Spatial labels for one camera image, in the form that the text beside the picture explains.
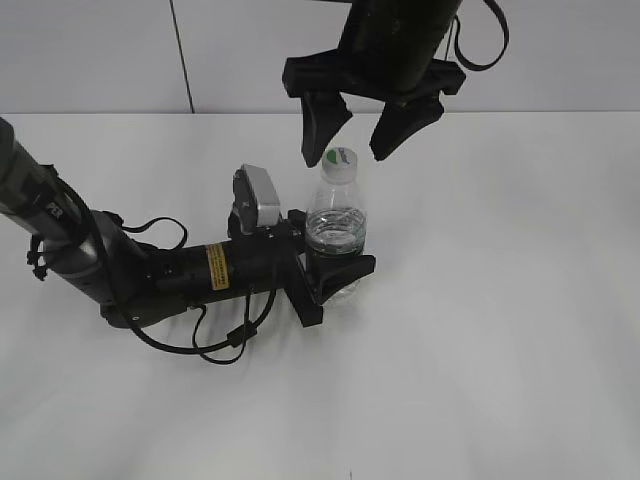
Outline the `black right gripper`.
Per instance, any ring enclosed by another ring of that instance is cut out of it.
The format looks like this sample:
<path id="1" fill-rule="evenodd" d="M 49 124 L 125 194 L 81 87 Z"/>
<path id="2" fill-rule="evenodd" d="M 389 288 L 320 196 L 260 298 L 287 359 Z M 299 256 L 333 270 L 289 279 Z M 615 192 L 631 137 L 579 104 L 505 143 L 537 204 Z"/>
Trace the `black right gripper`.
<path id="1" fill-rule="evenodd" d="M 340 93 L 409 101 L 385 104 L 369 142 L 376 161 L 441 118 L 438 97 L 419 97 L 455 95 L 466 79 L 456 63 L 434 58 L 459 6 L 458 1 L 354 1 L 335 49 L 286 60 L 282 82 L 289 97 L 302 97 L 301 152 L 308 167 L 320 162 L 353 116 Z"/>

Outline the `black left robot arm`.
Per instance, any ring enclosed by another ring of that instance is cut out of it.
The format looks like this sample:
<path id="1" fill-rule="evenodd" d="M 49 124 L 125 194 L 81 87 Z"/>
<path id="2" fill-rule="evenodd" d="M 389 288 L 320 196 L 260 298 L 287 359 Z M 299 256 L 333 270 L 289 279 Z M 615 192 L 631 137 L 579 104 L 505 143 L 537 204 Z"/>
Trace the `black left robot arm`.
<path id="1" fill-rule="evenodd" d="M 191 307 L 278 289 L 285 291 L 302 325 L 314 326 L 322 321 L 324 302 L 374 271 L 374 256 L 360 250 L 301 261 L 311 251 L 306 215 L 299 210 L 281 215 L 265 169 L 242 165 L 234 174 L 233 193 L 229 238 L 208 245 L 189 247 L 181 240 L 163 249 L 138 242 L 131 236 L 143 226 L 127 227 L 115 213 L 93 211 L 106 263 L 139 327 Z M 55 168 L 37 163 L 7 121 L 1 123 L 1 213 L 30 232 L 27 262 L 38 279 L 55 272 L 94 300 L 111 326 L 128 326 L 80 208 L 64 191 Z"/>

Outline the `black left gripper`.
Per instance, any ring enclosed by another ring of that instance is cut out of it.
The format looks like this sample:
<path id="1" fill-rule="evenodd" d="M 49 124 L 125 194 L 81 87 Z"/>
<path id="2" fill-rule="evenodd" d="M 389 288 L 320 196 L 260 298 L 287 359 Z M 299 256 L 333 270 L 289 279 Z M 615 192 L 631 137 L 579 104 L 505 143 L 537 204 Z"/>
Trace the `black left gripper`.
<path id="1" fill-rule="evenodd" d="M 305 211 L 291 209 L 274 227 L 243 234 L 238 217 L 232 214 L 228 240 L 155 254 L 155 288 L 165 295 L 180 295 L 189 305 L 282 289 L 304 327 L 319 325 L 323 321 L 320 305 L 350 293 L 354 284 L 374 272 L 376 258 L 316 255 L 316 302 L 300 261 L 306 220 Z"/>

